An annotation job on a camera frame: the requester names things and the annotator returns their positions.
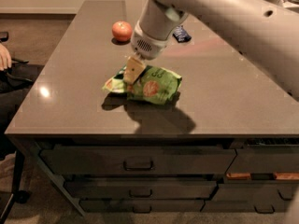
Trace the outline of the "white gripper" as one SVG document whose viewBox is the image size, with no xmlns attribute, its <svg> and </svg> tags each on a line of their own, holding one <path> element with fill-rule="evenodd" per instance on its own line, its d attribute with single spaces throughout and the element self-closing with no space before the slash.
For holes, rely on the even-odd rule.
<svg viewBox="0 0 299 224">
<path fill-rule="evenodd" d="M 133 51 L 145 60 L 156 59 L 166 48 L 174 30 L 187 17 L 183 11 L 157 0 L 147 0 L 131 37 Z M 145 69 L 141 58 L 130 56 L 123 75 L 124 82 L 134 84 Z"/>
</svg>

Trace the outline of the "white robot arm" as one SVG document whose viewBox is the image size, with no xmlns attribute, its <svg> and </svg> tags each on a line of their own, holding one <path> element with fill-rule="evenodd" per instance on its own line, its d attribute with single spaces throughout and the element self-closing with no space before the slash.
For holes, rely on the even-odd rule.
<svg viewBox="0 0 299 224">
<path fill-rule="evenodd" d="M 133 51 L 157 58 L 189 15 L 299 97 L 299 15 L 264 0 L 147 0 L 132 34 Z"/>
</svg>

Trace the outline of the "person's hand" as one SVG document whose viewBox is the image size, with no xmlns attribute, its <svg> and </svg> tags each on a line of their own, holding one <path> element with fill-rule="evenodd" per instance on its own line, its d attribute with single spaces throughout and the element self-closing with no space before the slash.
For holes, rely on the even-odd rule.
<svg viewBox="0 0 299 224">
<path fill-rule="evenodd" d="M 7 48 L 0 44 L 0 71 L 4 71 L 10 68 L 12 65 L 12 60 Z"/>
</svg>

